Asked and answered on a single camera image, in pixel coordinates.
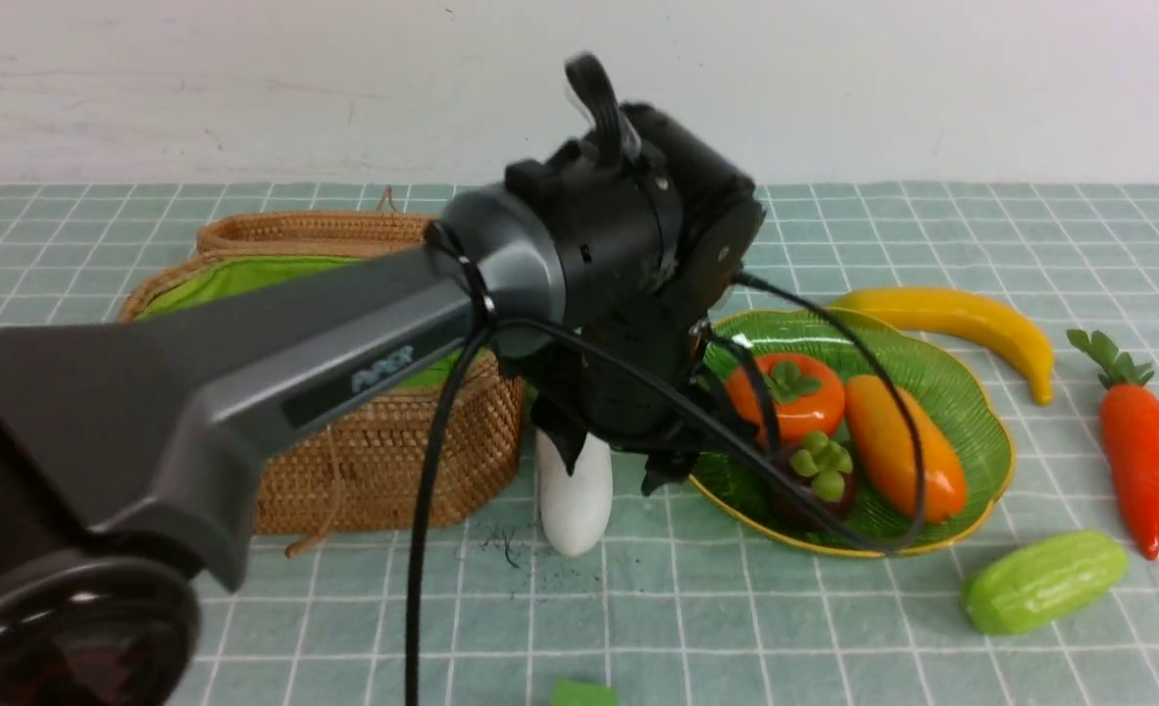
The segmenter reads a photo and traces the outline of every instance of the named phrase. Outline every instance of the green sponge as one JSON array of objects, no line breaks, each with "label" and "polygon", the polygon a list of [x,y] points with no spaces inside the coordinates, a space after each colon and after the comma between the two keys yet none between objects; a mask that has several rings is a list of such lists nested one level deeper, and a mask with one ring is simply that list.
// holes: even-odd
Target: green sponge
[{"label": "green sponge", "polygon": [[614,690],[600,684],[557,679],[553,684],[552,706],[619,706],[619,700],[614,698]]}]

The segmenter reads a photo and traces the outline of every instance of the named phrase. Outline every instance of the yellow banana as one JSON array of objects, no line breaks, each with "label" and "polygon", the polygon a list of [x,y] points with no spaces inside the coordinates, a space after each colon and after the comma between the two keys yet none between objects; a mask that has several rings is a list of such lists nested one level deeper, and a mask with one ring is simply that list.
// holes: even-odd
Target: yellow banana
[{"label": "yellow banana", "polygon": [[848,308],[897,329],[972,341],[1015,367],[1028,380],[1034,402],[1047,406],[1054,399],[1054,345],[1035,322],[1003,301],[938,286],[890,286],[851,291],[830,307]]}]

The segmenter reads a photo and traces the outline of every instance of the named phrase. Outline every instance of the green basket lining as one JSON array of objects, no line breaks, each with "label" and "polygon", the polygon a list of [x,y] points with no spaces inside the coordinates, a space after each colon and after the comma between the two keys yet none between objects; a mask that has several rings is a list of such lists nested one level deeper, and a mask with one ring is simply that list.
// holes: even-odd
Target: green basket lining
[{"label": "green basket lining", "polygon": [[[181,308],[198,307],[201,304],[225,299],[227,296],[246,294],[263,286],[283,284],[297,277],[314,276],[345,264],[357,257],[334,257],[328,255],[243,255],[211,264],[187,282],[168,290],[146,305],[139,319],[158,316]],[[444,384],[449,371],[457,362],[460,350],[451,352],[432,363],[427,370],[398,385],[398,390],[417,390]]]}]

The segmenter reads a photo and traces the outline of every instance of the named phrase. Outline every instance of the plastic vegetable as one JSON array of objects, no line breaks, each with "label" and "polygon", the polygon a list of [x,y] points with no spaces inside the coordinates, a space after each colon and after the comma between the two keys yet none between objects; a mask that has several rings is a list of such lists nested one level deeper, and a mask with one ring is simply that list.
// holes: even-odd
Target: plastic vegetable
[{"label": "plastic vegetable", "polygon": [[[782,445],[800,445],[814,430],[825,436],[836,434],[844,420],[845,390],[831,367],[802,352],[770,352],[756,356],[755,364],[772,393]],[[761,428],[763,415],[749,376],[736,367],[727,387],[737,415]],[[760,429],[758,438],[765,445],[767,430]]]},{"label": "plastic vegetable", "polygon": [[[968,478],[950,439],[907,391],[897,388],[911,410],[924,447],[924,522],[941,524],[968,504]],[[898,512],[914,514],[914,446],[897,402],[876,376],[845,384],[845,423],[870,486]]]},{"label": "plastic vegetable", "polygon": [[1149,560],[1159,558],[1159,398],[1145,388],[1154,376],[1150,363],[1135,365],[1107,335],[1067,332],[1078,350],[1099,363],[1107,388],[1099,406],[1103,452],[1124,526]]},{"label": "plastic vegetable", "polygon": [[578,680],[557,679],[553,684],[551,706],[615,706],[619,700],[614,690],[602,684],[578,683]]},{"label": "plastic vegetable", "polygon": [[1127,572],[1123,546],[1093,529],[1070,531],[1015,549],[970,577],[962,606],[979,632],[1027,633],[1089,606]]}]

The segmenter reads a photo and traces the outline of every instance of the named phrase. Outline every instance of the fake carrot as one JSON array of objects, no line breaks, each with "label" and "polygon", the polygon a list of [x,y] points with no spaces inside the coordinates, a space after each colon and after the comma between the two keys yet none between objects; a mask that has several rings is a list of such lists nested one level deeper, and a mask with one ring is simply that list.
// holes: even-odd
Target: fake carrot
[{"label": "fake carrot", "polygon": [[1159,398],[1145,384],[1154,377],[1154,366],[1135,365],[1099,330],[1072,329],[1067,340],[1103,370],[1099,380],[1107,393],[1099,406],[1099,428],[1111,485],[1124,526],[1153,562],[1159,558]]}]

